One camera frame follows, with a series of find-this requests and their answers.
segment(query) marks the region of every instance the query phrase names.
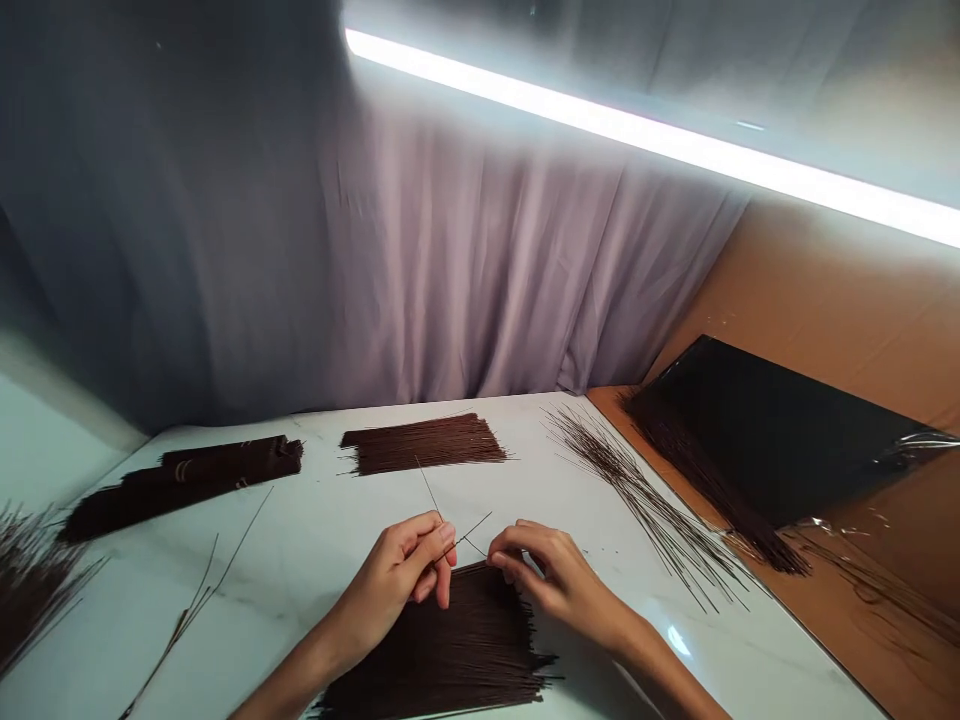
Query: forearm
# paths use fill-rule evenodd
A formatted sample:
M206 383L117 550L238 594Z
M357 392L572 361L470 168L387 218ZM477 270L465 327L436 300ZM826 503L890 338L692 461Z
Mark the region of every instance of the forearm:
M730 716L670 649L656 629L630 611L608 648L668 720L729 720Z
M326 618L284 658L229 720L297 720L343 670Z

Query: brown incense stick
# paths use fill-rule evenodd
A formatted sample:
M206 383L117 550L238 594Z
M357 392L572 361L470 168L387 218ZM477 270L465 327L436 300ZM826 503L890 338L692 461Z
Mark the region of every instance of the brown incense stick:
M334 682L311 717L387 720L541 700L556 659L532 648L532 612L484 563L453 572L450 607L410 603L383 642Z
M300 472L303 445L285 437L223 446L175 465L137 470L83 498L58 535L84 542L234 490Z
M809 534L794 528L800 549L833 565L854 587L857 597L874 605L887 603L923 625L929 632L960 648L960 620L952 617L907 584L891 575L884 575L825 547Z
M52 514L0 512L0 680L76 607L106 562L78 570L85 548L54 542Z
M250 524L247 525L247 529L244 530L243 535L240 537L240 542L237 543L236 549L233 551L233 555L230 556L230 561L227 563L226 568L223 571L223 574L220 576L219 582L215 586L205 585L207 582L207 577L210 574L210 566L213 565L213 556L217 552L217 541L220 539L220 535L216 535L213 539L213 548L210 550L210 558L207 560L207 567L203 571L203 577L200 579L200 585L197 587L197 591L193 595L193 600L190 601L190 604L180 611L180 614L177 616L177 622L173 627L173 634L170 636L170 640L167 642L167 646L164 649L163 653L160 655L160 659L157 661L157 664L154 665L153 670L147 676L147 679L144 681L139 692L127 706L126 710L120 715L119 720L126 720L131 715L133 715L134 710L137 709L137 706L140 704L140 700L143 698L144 693L146 693L147 688L150 687L150 683L153 682L153 679L156 677L157 673L160 672L160 668L163 667L164 662L170 656L170 653L173 651L174 646L180 641L180 638L183 637L184 633L190 628L190 625L193 624L193 621L196 620L197 615L200 614L200 611L206 607L207 603L210 602L210 598L217 594L217 591L220 590L220 586L223 585L223 581L227 579L227 573L230 572L230 568L233 567L233 561L237 559L237 555L240 552L240 548L243 547L243 541L247 539L247 535L250 533L253 524L257 521L257 518L260 516L260 511L263 510L263 506L267 504L267 500L270 499L270 493L273 492L273 488L267 490L267 494L264 496L263 500L260 502L260 507L257 508L257 512L253 514L253 518L250 520Z
M356 448L357 475L459 463L503 462L507 453L476 413L344 433Z
M620 397L620 406L643 438L653 446L778 572L807 575L810 566L791 548L731 483L727 482L676 412L655 389L641 388Z
M714 611L717 606L701 580L718 588L727 601L747 607L729 581L744 591L748 588L741 577L760 586L718 533L711 532L699 518L682 513L654 490L633 454L599 422L569 408L548 412L547 417L551 437L577 456L575 465L617 491L653 543L667 573L676 575L704 612L704 602Z

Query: cardboard wall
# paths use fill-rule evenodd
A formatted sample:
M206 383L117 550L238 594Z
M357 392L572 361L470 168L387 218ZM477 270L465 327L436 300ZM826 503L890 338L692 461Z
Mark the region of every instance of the cardboard wall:
M960 433L960 250L760 198L647 380L701 333ZM862 549L960 614L960 543L947 535L960 526L960 462L937 463L830 515L869 526L870 537L856 536Z

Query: bundle of incense sticks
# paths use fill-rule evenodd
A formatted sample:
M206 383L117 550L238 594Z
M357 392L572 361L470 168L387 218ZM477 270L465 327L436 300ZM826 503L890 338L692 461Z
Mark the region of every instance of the bundle of incense sticks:
M640 523L670 575L684 584L704 612L716 604L705 592L706 583L720 590L728 602L746 608L736 586L746 591L744 580L757 584L721 535L699 518L671 505L644 477L633 454L593 418L568 408L548 413L553 439L577 457L574 463L612 486Z
M487 421L476 413L352 430L344 433L340 447L356 448L357 475L507 459Z
M105 562L77 569L84 548L54 542L51 519L0 512L0 680L75 607Z
M530 607L496 568L453 572L450 607L408 604L359 665L334 682L309 717L399 720L542 700L556 660L531 645Z
M300 472L303 444L286 436L167 453L158 468L83 498L60 530L66 543L102 537L234 490Z
M724 479L677 413L651 388L620 398L620 406L643 438L680 471L770 567L791 575L808 575L809 563Z

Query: wall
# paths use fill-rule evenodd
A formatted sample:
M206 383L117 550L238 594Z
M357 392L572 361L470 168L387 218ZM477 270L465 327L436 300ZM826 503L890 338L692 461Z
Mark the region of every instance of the wall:
M647 380L706 333L960 433L960 250L828 210L754 200ZM915 473L837 509L857 544L960 613L960 482ZM878 516L886 518L884 522Z
M0 504L69 503L146 440L0 328Z

